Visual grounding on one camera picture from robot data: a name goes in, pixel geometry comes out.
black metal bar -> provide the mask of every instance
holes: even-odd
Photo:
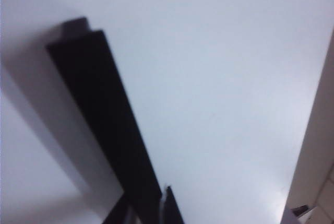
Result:
[[[126,218],[129,207],[129,201],[125,195],[122,195],[102,224],[122,224]]]
[[[178,209],[171,187],[166,189],[167,197],[164,204],[163,224],[184,224],[180,210]]]
[[[85,18],[67,22],[63,39],[47,50],[142,224],[157,224],[156,175],[105,35],[87,25]]]

white wall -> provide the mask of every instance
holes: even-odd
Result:
[[[100,223],[120,194],[43,49],[82,15],[104,29],[185,221],[279,223],[333,13],[334,0],[2,0],[4,223],[20,209],[38,222],[39,204]]]

beige wall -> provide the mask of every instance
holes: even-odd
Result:
[[[334,36],[324,64],[287,205],[314,205],[333,162]]]

